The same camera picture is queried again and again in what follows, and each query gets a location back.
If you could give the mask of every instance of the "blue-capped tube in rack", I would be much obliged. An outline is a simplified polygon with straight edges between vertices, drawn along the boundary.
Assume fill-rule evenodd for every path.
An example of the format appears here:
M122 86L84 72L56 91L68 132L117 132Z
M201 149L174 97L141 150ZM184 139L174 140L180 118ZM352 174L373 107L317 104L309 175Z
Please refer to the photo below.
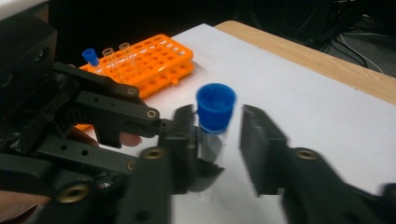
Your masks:
M211 83L203 86L196 94L199 117L199 154L204 161L219 162L236 94L230 87ZM215 185L199 193L202 203L211 203Z
M94 49L86 49L82 51L82 57L85 59L87 63L90 64L95 74L97 75L104 74L103 67L100 64L99 58Z

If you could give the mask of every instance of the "black metal bracket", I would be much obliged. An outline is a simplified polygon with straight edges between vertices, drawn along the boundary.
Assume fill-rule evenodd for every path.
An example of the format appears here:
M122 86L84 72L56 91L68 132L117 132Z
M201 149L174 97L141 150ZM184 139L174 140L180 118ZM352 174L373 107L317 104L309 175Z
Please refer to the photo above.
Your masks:
M316 151L289 148L285 135L254 106L244 106L241 133L241 153L257 194L283 189L289 223L395 222L396 195L389 192L396 184L387 185L382 197L352 188Z

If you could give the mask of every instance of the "table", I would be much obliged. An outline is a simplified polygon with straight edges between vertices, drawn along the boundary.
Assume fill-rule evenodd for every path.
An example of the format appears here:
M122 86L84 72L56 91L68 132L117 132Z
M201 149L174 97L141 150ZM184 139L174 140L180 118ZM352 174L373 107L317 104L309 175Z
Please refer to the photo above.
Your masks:
M262 48L235 37L249 34ZM217 28L202 24L173 38L193 50L195 68L178 86L146 100L162 118L195 104L196 91L207 83L224 83L237 94L215 201L200 203L194 193L173 196L173 223L286 223L279 197L257 198L249 182L238 148L243 105L265 110L289 137L290 147L316 150L349 184L379 193L381 184L396 182L393 79L233 21ZM353 81L359 73L363 78ZM144 139L140 147L122 152L136 154L155 144Z
M226 21L217 29L273 52L323 76L347 84L396 105L396 78L334 58L237 21Z

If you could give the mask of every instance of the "dark background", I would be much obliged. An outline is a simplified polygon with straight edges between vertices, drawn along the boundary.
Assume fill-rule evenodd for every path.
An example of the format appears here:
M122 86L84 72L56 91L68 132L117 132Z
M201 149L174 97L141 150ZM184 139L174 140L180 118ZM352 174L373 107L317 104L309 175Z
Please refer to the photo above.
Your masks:
M81 52L117 49L157 34L176 35L201 23L232 18L235 1L49 1L49 23L58 30L56 60L83 65Z
M81 66L84 49L99 57L157 34L235 20L309 48L396 77L396 0L51 0L49 23L58 30L56 61Z

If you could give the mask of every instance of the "wooden table edge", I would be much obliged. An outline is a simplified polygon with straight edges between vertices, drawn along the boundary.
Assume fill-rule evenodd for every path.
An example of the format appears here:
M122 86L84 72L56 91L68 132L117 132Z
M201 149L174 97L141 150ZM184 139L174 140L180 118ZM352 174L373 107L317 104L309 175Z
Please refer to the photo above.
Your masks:
M396 105L396 78L394 77L304 47L238 21L225 21L216 25L215 28L323 76Z

